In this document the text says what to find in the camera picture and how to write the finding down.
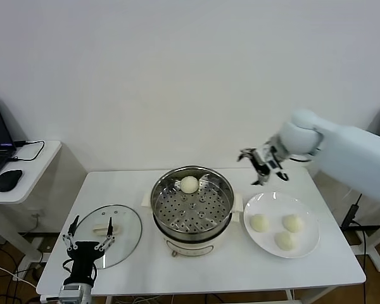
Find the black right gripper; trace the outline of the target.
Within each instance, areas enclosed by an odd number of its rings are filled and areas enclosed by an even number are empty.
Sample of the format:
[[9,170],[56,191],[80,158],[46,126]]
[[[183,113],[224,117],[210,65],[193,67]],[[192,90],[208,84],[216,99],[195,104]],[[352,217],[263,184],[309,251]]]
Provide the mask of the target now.
[[243,158],[247,158],[250,162],[257,163],[257,178],[252,182],[253,186],[263,186],[269,180],[274,169],[272,152],[269,148],[244,148],[240,150],[237,161],[240,162]]

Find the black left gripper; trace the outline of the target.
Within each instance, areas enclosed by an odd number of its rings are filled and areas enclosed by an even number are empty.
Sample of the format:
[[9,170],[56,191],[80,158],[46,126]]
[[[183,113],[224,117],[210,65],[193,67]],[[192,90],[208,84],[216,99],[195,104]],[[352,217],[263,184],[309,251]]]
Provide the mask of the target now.
[[107,251],[115,242],[112,218],[110,217],[108,221],[106,238],[102,243],[97,241],[77,241],[75,244],[74,235],[78,224],[79,216],[77,215],[70,224],[67,233],[62,235],[67,255],[73,262],[70,275],[66,278],[66,283],[94,284],[97,276],[95,261],[100,259],[103,256],[103,251]]

